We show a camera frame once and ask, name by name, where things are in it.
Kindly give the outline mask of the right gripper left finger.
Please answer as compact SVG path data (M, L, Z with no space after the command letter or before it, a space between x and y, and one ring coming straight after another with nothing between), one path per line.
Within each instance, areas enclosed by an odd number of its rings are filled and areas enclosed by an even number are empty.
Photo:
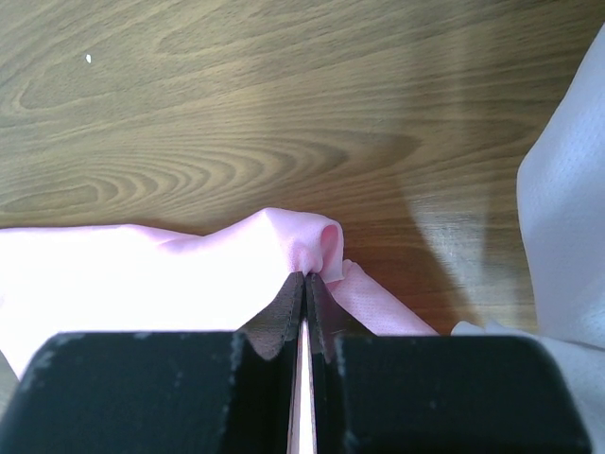
M12 453L291 453L303 275L234 331L60 333L9 403Z

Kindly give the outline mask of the white t shirt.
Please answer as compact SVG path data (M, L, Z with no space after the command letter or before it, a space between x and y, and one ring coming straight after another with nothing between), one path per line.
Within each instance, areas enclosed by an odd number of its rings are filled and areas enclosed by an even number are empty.
M517 172L539 341L604 450L604 34Z

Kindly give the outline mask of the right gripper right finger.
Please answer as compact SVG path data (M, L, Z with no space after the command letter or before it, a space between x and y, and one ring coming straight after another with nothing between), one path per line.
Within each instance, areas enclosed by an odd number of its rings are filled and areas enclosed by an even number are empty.
M377 336L305 280L319 453L589 453L562 373L516 336Z

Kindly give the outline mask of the pink t shirt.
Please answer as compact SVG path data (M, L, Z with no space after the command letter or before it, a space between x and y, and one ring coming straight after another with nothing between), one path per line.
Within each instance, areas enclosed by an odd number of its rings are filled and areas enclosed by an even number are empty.
M134 224L1 233L1 351L19 384L60 333L234 331L303 276L297 367L308 342L305 280L379 336L433 329L343 256L340 225L263 209L207 236Z

